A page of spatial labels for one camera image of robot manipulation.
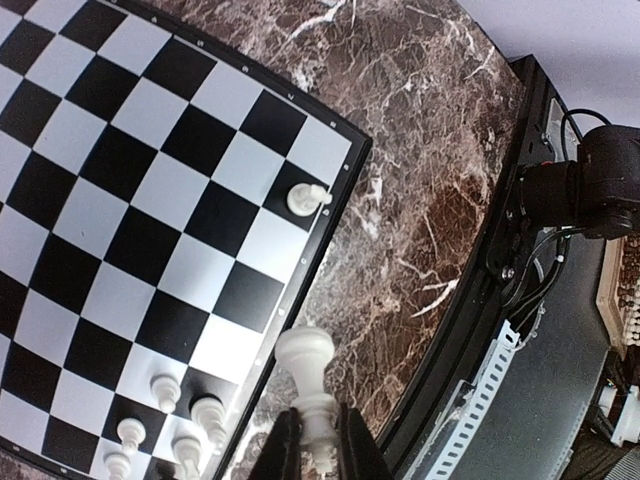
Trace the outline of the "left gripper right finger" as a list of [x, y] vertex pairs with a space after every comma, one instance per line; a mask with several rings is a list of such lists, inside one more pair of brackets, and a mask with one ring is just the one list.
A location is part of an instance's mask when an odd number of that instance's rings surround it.
[[342, 480], [392, 480], [381, 451], [378, 449], [358, 409], [340, 404], [337, 420], [338, 475]]

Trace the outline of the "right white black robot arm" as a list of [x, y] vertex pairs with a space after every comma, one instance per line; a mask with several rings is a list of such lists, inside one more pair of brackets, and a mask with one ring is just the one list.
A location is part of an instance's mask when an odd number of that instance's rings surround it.
[[589, 131], [575, 161], [525, 168], [518, 199], [537, 227], [574, 227], [606, 240], [637, 233], [639, 130], [604, 125]]

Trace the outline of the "white rook corner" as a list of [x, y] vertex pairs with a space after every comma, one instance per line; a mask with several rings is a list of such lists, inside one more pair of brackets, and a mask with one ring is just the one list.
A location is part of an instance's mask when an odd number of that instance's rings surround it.
[[173, 454], [184, 471], [187, 480], [200, 480], [199, 464], [203, 450], [196, 437], [185, 436], [177, 438], [173, 443]]

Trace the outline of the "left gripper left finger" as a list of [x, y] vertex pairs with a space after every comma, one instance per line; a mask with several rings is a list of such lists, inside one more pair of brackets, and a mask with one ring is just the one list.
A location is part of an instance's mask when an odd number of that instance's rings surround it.
[[302, 423], [297, 409], [281, 412], [258, 456], [249, 480], [301, 479]]

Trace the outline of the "white pawn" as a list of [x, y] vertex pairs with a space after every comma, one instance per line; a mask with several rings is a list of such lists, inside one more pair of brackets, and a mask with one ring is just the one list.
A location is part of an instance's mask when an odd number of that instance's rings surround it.
[[135, 418], [126, 418], [119, 422], [117, 435], [121, 440], [122, 450], [125, 455], [134, 455], [146, 438], [146, 429], [141, 421]]
[[131, 474], [131, 460], [123, 453], [113, 452], [104, 457], [109, 480], [127, 480]]

